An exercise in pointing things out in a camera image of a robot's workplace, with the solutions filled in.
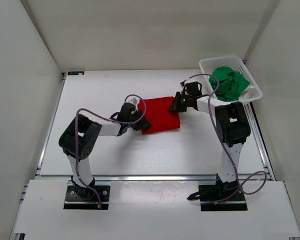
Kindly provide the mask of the green t shirt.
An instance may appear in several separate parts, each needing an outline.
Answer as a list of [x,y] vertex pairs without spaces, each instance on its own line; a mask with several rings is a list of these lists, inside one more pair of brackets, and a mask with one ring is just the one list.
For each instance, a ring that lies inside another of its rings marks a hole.
[[238,101],[241,92],[250,85],[250,82],[245,79],[243,74],[227,66],[216,68],[212,75],[209,78],[209,83],[212,89],[215,90],[218,84],[216,78],[218,78],[219,85],[215,91],[215,95],[220,101]]

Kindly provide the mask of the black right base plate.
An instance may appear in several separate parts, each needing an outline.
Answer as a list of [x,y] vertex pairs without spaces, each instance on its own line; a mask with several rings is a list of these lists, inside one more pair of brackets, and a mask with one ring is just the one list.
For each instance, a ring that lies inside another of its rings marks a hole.
[[225,189],[224,186],[219,180],[215,184],[200,183],[198,191],[191,193],[187,200],[199,200],[202,212],[247,211],[245,195],[238,188],[238,184],[235,183],[233,189]]

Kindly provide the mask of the white cloth in basket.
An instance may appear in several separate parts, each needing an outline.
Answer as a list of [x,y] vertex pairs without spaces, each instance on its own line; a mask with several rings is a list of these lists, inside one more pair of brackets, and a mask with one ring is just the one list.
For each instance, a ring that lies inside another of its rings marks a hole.
[[249,85],[245,90],[243,90],[239,96],[239,100],[246,100],[250,98],[250,95],[254,93],[255,91],[255,86]]

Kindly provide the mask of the aluminium rail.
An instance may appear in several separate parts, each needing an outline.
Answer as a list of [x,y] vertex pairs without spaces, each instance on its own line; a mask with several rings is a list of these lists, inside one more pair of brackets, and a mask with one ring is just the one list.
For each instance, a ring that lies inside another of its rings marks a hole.
[[[215,174],[186,174],[186,175],[94,175],[97,182],[105,181],[215,181]],[[249,174],[239,174],[239,180],[243,181],[249,177]],[[252,181],[271,180],[270,175],[259,173],[250,178]],[[69,175],[41,175],[37,174],[35,180],[56,180],[69,179]]]

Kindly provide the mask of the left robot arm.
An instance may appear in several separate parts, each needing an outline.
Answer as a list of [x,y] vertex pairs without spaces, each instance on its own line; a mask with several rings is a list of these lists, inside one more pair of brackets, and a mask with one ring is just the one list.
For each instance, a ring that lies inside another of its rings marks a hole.
[[110,118],[92,121],[78,113],[59,138],[58,144],[67,156],[72,170],[72,183],[78,187],[77,194],[90,200],[95,194],[95,180],[91,173],[89,155],[99,137],[119,137],[129,128],[141,131],[152,125],[134,103],[125,102],[120,111]]

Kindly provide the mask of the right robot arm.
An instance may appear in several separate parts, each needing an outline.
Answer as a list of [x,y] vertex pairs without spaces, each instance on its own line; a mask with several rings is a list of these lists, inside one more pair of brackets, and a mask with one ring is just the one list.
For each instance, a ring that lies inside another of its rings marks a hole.
[[241,150],[251,134],[251,128],[240,101],[233,103],[221,101],[202,94],[202,84],[195,81],[180,83],[182,90],[176,92],[169,107],[170,113],[184,113],[187,108],[212,115],[216,133],[222,143],[221,164],[217,173],[222,183],[215,186],[214,193],[220,200],[228,199],[233,188],[229,183],[237,180],[236,169],[239,165]]

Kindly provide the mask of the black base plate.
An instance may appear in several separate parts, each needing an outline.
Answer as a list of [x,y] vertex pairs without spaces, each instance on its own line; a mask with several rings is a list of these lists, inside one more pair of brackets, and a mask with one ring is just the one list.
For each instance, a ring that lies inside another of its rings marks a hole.
[[78,190],[71,182],[67,184],[63,208],[65,210],[108,210],[110,200],[110,185],[95,185],[94,189],[98,192],[99,199],[94,191]]
[[202,212],[247,211],[245,195],[238,188],[238,184],[235,183],[233,189],[225,189],[224,186],[219,180],[215,184],[200,183],[198,191],[191,193],[187,200],[199,200]]

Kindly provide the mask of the small label sticker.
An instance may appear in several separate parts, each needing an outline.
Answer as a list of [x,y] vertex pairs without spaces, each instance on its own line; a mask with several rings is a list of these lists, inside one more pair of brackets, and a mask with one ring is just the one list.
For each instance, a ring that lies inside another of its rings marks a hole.
[[68,76],[82,76],[85,74],[85,71],[69,71]]

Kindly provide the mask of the red t shirt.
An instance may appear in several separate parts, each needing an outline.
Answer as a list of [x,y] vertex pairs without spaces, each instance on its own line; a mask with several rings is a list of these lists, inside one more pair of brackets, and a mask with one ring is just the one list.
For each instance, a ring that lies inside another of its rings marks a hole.
[[169,112],[174,101],[173,96],[145,99],[145,118],[150,122],[149,128],[142,129],[143,135],[149,135],[164,131],[177,130],[181,122],[178,112]]

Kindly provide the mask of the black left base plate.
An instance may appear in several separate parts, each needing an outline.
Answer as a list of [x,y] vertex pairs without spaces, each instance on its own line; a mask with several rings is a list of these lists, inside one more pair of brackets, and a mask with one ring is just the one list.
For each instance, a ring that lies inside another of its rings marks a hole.
[[94,189],[98,192],[99,199],[94,191],[78,190],[71,182],[67,184],[63,208],[65,210],[108,210],[110,200],[110,185],[95,185]]

